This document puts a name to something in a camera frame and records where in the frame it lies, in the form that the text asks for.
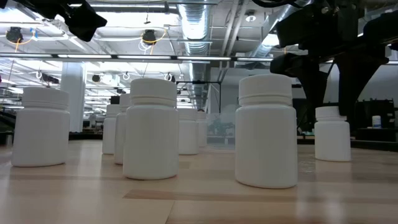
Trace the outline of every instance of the white plastic bottle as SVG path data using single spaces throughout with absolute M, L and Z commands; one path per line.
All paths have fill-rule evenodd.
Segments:
M 127 109 L 123 175 L 157 180 L 178 172 L 176 84 L 155 78 L 131 82 Z
M 114 163 L 123 164 L 124 137 L 126 136 L 126 111 L 130 106 L 130 94 L 120 96 L 120 113 L 116 116 L 116 133 L 114 141 Z
M 180 117 L 178 151 L 180 155 L 195 155 L 199 153 L 197 113 L 196 109 L 178 109 Z
M 207 119 L 204 111 L 198 111 L 198 144 L 207 147 Z
M 324 161 L 351 160 L 349 123 L 340 116 L 337 106 L 324 106 L 315 110 L 315 158 Z
M 27 87 L 18 111 L 12 165 L 63 164 L 67 158 L 69 94 L 52 88 Z
M 235 176 L 255 187 L 297 184 L 296 112 L 292 82 L 284 75 L 255 75 L 239 82 Z
M 102 141 L 102 153 L 114 154 L 114 140 L 116 132 L 116 115 L 119 113 L 119 105 L 106 106 L 106 118 L 104 120 L 104 133 Z

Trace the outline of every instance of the ceiling light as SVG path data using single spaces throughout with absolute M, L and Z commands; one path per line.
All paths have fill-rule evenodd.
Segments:
M 159 59 L 159 60 L 170 60 L 170 56 L 155 56 L 155 55 L 118 55 L 120 59 Z
M 58 55 L 60 58 L 112 58 L 110 55 Z
M 70 7 L 80 7 L 81 4 L 71 4 Z M 164 5 L 140 5 L 140 4 L 90 4 L 91 7 L 143 7 L 143 8 L 160 8 Z M 170 9 L 176 9 L 175 6 L 169 6 Z
M 32 58 L 49 58 L 50 54 L 15 54 L 15 53 L 1 53 L 0 57 L 32 57 Z
M 271 62 L 273 58 L 237 58 L 240 62 Z
M 101 106 L 101 105 L 103 105 L 103 102 L 102 101 L 86 101 L 85 104 L 90 104 L 90 105 L 99 104 L 98 106 Z
M 3 106 L 3 107 L 8 108 L 8 109 L 24 109 L 23 106 Z
M 20 88 L 8 87 L 8 89 L 9 89 L 10 92 L 13 92 L 13 93 L 17 93 L 17 94 L 23 94 L 24 93 L 24 90 L 20 89 Z
M 255 11 L 254 10 L 249 10 L 245 13 L 246 17 L 246 21 L 248 22 L 253 22 L 256 20 L 256 16 L 254 15 Z
M 197 57 L 197 56 L 178 56 L 178 60 L 222 60 L 229 61 L 230 57 Z
M 6 79 L 1 80 L 1 83 L 8 83 L 8 84 L 11 84 L 11 85 L 16 85 L 16 83 L 14 83 L 13 81 L 9 81 L 9 80 L 6 80 Z
M 262 45 L 276 46 L 279 44 L 278 35 L 268 34 L 266 38 L 262 41 Z

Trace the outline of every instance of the bottle cap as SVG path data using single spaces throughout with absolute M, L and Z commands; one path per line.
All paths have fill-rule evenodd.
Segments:
M 190 120 L 195 121 L 197 119 L 198 111 L 191 108 L 180 108 L 178 110 L 178 115 L 180 120 Z
M 198 120 L 199 120 L 199 119 L 201 119 L 201 120 L 206 119 L 206 112 L 204 112 L 204 111 L 198 111 Z
M 69 93 L 53 88 L 26 87 L 22 96 L 22 104 L 50 103 L 69 106 Z
M 291 104 L 292 81 L 285 75 L 254 75 L 239 82 L 239 104 L 281 101 Z
M 338 106 L 322 106 L 315 109 L 317 119 L 337 118 L 339 120 L 347 120 L 346 116 L 340 116 Z
M 122 94 L 120 95 L 120 109 L 127 109 L 130 104 L 130 94 Z
M 177 105 L 176 84 L 157 78 L 139 78 L 131 82 L 131 103 Z
M 106 106 L 106 117 L 116 116 L 119 112 L 119 105 Z

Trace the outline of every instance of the wooden table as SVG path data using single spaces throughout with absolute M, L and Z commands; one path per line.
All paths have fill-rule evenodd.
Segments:
M 353 149 L 353 162 L 298 146 L 299 183 L 285 190 L 234 179 L 234 154 L 180 156 L 179 175 L 130 180 L 101 141 L 71 141 L 65 165 L 18 168 L 0 149 L 0 223 L 398 223 L 398 154 Z

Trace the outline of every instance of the ventilation duct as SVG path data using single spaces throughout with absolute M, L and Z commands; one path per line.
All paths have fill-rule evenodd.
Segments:
M 307 4 L 311 3 L 311 0 L 298 0 L 295 2 L 299 6 L 306 6 Z M 300 10 L 299 8 L 293 7 L 290 4 L 284 6 L 281 10 L 277 11 L 276 14 L 268 15 L 266 20 L 264 21 L 264 25 L 262 27 L 262 33 L 264 34 L 264 40 L 261 44 L 259 44 L 256 49 L 251 52 L 250 57 L 266 57 L 267 54 L 271 51 L 271 49 L 275 45 L 268 45 L 267 44 L 267 36 L 269 32 L 275 27 L 277 22 L 285 19 L 286 17 L 290 16 L 293 12 Z
M 209 14 L 210 7 L 208 5 L 200 4 L 179 4 L 178 11 L 181 15 L 181 25 L 183 38 L 187 40 L 204 40 L 208 37 L 209 28 Z M 189 56 L 203 56 L 208 55 L 208 43 L 185 43 L 185 51 Z M 192 81 L 207 81 L 206 64 L 205 63 L 190 63 L 189 64 L 190 78 Z M 202 109 L 206 105 L 206 94 L 203 88 L 207 89 L 208 85 L 192 85 L 192 97 L 198 109 Z

